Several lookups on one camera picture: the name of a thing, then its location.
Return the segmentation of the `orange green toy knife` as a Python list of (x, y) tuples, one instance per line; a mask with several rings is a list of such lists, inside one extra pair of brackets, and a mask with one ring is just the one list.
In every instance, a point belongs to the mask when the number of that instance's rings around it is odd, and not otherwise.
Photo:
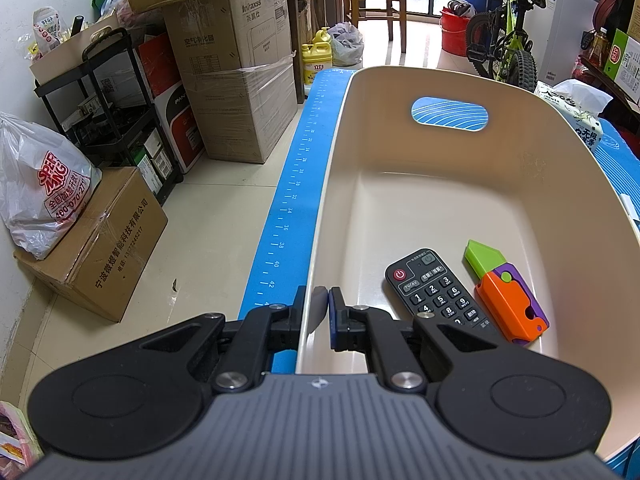
[(537, 298), (502, 252), (469, 240), (464, 258), (477, 277), (477, 296), (508, 341), (524, 346), (548, 330), (550, 322)]

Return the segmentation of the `middle stacked cardboard box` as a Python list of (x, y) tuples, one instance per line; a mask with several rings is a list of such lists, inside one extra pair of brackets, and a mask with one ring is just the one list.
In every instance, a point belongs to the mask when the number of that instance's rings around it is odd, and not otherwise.
[(184, 0), (165, 6), (163, 17), (183, 75), (272, 64), (292, 53), (288, 0)]

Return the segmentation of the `black remote control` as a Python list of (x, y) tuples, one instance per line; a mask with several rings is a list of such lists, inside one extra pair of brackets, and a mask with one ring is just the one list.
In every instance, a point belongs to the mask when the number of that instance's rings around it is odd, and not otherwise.
[(431, 248), (421, 248), (385, 270), (387, 283), (412, 314), (433, 313), (437, 321), (472, 328), (491, 339), (502, 333), (490, 316)]

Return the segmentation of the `white tissue pack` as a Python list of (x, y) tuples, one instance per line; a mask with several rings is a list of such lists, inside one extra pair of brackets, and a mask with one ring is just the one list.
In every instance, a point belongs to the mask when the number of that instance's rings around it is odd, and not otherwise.
[(538, 81), (534, 95), (553, 106), (590, 151), (597, 151), (603, 136), (599, 115), (612, 96), (577, 79), (563, 80), (555, 86)]

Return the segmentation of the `yellow detergent jug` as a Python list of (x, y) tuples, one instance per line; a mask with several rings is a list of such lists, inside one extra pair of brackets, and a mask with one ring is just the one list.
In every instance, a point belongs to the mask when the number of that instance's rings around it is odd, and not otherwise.
[(320, 28), (310, 44), (302, 45), (302, 60), (306, 86), (312, 85), (319, 72), (333, 66), (331, 35), (327, 27)]

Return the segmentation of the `green black kids bicycle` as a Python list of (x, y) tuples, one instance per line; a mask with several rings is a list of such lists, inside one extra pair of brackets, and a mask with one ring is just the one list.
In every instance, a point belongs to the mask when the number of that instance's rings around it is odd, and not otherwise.
[(494, 10), (478, 12), (466, 25), (466, 58), (488, 79), (533, 92), (537, 67), (525, 14), (543, 9), (546, 0), (502, 0)]

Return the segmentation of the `green white carton box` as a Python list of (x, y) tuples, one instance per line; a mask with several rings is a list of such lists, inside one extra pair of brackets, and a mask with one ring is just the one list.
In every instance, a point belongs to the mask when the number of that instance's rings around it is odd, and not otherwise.
[(604, 73), (638, 103), (640, 96), (640, 44), (617, 29), (604, 66)]

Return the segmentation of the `white chest freezer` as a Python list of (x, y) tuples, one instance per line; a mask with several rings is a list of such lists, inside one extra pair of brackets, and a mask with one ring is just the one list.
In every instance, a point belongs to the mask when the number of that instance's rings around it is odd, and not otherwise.
[(546, 0), (544, 9), (526, 13), (524, 27), (533, 40), (538, 79), (553, 86), (570, 78), (582, 50), (582, 34), (592, 29), (600, 0)]

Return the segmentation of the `red white appliance box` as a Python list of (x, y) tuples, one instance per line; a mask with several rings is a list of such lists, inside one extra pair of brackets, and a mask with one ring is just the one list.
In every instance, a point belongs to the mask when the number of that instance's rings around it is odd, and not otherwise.
[(181, 172), (187, 174), (204, 145), (168, 35), (150, 37), (140, 44), (138, 55), (164, 133)]

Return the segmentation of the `white red plastic bag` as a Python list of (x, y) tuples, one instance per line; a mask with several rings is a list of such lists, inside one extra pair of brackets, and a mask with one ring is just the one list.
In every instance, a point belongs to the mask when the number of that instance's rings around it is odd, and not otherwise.
[(1, 219), (17, 247), (46, 258), (101, 180), (101, 170), (62, 134), (1, 115)]

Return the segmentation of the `red plastic bucket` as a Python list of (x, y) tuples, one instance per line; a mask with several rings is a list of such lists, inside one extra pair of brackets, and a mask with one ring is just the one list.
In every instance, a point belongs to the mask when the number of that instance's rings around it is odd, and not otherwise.
[(459, 16), (443, 8), (440, 14), (442, 28), (442, 50), (457, 56), (466, 56), (466, 26), (470, 18)]

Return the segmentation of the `wooden chair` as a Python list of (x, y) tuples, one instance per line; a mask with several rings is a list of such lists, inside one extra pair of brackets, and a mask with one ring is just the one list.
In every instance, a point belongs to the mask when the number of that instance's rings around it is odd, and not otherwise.
[(407, 51), (407, 0), (343, 0), (344, 19), (355, 27), (360, 21), (386, 21), (388, 41), (394, 40), (394, 24), (399, 24), (400, 50)]

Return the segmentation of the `brown cardboard box on floor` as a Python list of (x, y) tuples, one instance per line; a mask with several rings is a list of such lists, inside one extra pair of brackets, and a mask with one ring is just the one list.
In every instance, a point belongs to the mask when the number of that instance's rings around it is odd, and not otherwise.
[(107, 168), (47, 258), (21, 248), (14, 258), (60, 296), (118, 323), (167, 223), (139, 169)]

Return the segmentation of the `grey plastic bag on floor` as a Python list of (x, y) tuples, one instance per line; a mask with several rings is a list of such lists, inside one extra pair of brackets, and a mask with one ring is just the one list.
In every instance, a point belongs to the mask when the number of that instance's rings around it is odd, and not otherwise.
[(355, 66), (363, 57), (364, 43), (360, 30), (349, 22), (337, 23), (328, 30), (335, 66)]

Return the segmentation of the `black metal shelf rack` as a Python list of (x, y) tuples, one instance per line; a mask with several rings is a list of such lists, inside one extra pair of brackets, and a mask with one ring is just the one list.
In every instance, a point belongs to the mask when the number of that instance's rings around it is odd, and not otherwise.
[[(126, 55), (140, 90), (142, 102), (134, 106), (117, 104), (99, 83), (98, 69), (116, 55)], [(73, 125), (66, 126), (50, 102), (50, 94), (76, 84), (96, 109)], [(165, 203), (176, 184), (182, 181), (175, 155), (165, 134), (160, 116), (145, 87), (143, 70), (134, 54), (129, 32), (119, 27), (94, 40), (85, 48), (77, 67), (35, 84), (35, 94), (44, 104), (55, 129), (96, 166), (136, 167), (160, 203)]]

